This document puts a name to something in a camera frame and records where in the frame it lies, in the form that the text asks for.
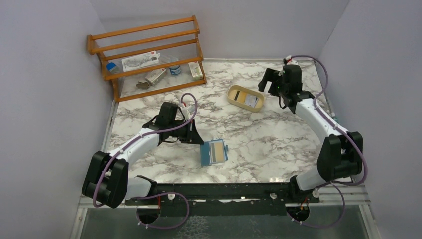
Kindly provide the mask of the white card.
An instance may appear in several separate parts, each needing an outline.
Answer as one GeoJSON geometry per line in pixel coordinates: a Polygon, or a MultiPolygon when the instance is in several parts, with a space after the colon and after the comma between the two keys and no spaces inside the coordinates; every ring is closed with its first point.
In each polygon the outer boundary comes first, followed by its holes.
{"type": "Polygon", "coordinates": [[[247,94],[244,104],[254,108],[254,107],[256,107],[258,100],[259,100],[259,98],[257,96],[247,94]]]}

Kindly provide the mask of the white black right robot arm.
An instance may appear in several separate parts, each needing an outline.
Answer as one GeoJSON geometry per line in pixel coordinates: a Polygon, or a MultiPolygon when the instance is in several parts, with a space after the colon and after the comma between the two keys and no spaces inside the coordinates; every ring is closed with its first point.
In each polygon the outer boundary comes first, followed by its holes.
{"type": "Polygon", "coordinates": [[[306,122],[322,143],[316,166],[290,179],[295,191],[309,191],[362,172],[362,135],[338,125],[319,106],[316,97],[303,90],[300,66],[285,65],[281,71],[266,69],[258,90],[264,91],[267,83],[271,84],[269,94],[279,98],[280,107],[306,122]]]}

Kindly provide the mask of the blue leather card holder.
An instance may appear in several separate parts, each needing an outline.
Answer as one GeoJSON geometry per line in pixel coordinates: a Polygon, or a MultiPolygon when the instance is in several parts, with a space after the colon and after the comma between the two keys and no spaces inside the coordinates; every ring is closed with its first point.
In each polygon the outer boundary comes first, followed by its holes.
{"type": "Polygon", "coordinates": [[[207,141],[200,145],[200,164],[202,167],[228,161],[227,145],[223,139],[207,141]]]}

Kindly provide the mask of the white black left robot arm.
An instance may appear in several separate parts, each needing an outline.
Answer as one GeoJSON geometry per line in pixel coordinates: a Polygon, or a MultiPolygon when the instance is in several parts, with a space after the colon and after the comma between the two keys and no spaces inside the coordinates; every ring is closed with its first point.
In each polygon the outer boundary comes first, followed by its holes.
{"type": "Polygon", "coordinates": [[[143,125],[130,141],[111,152],[97,151],[91,158],[82,195],[89,197],[95,207],[116,208],[124,200],[147,197],[153,180],[144,176],[129,177],[129,169],[145,154],[168,138],[181,143],[203,145],[193,119],[176,119],[181,108],[170,102],[161,105],[159,114],[143,125]]]}

